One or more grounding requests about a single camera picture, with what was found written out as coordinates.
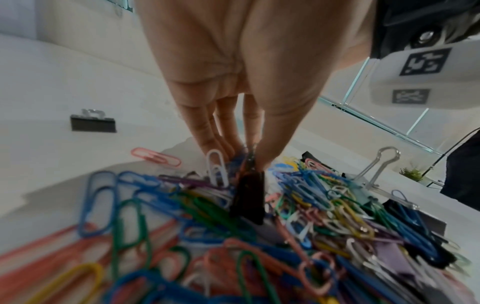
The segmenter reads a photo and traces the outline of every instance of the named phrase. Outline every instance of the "green plant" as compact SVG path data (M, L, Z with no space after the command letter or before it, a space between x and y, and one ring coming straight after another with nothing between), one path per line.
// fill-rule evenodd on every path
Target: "green plant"
M400 170L400 174L416 182L421 181L423 178L420 170L416 168L414 169L403 168Z

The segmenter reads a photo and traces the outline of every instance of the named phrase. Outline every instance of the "human hand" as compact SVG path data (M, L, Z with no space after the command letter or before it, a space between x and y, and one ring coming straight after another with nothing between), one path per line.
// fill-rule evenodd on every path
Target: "human hand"
M246 145L256 144L258 170L290 141L339 59L348 55L370 5L370 0L136 2L153 55L204 153L219 149L228 160L242 149L234 109L238 94L245 93Z

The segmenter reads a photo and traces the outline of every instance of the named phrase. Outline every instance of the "table surface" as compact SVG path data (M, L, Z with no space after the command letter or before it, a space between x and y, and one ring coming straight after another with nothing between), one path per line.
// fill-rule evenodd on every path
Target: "table surface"
M0 92L0 243L4 249L38 237L28 231L40 215L66 220L62 208L47 208L44 201L74 197L75 204L79 183L85 182L78 177L127 164L151 173L151 166L139 164L130 155L132 148L166 150L180 157L186 168L203 166L165 83L154 76L63 47L0 35ZM116 120L118 132L72 132L70 115L83 108L105 111ZM300 157L305 151L340 172L358 173L371 162L300 128L284 155ZM480 213L388 169L377 183L388 192L401 190L422 210L446 221L447 237L474 263L467 285L480 286L480 255L475 254L480 250ZM54 229L54 222L45 229ZM14 240L2 229L11 225L20 227Z

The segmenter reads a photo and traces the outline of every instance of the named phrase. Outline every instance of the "black binder clip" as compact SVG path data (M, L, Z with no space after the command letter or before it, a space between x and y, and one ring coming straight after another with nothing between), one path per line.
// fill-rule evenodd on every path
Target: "black binder clip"
M109 132L116 133L115 119L106 118L105 112L93 109L82 109L82 115L71 115L70 124L72 131Z
M265 173L255 169L254 154L249 153L240 170L230 216L243 216L262 225L265 217Z

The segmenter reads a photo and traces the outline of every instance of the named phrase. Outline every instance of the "pile of paper clips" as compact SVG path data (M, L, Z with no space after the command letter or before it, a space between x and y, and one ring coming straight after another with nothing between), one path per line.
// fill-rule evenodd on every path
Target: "pile of paper clips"
M10 266L0 302L476 303L449 272L468 263L448 250L455 243L432 233L405 197L379 203L368 191L375 181L361 181L365 170L349 178L312 159L277 164L269 174L281 191L266 196L255 225L229 214L241 163L209 162L209 178L92 174L78 225L0 256ZM90 222L108 201L106 224ZM134 239L127 209L136 213ZM60 245L75 231L80 239Z

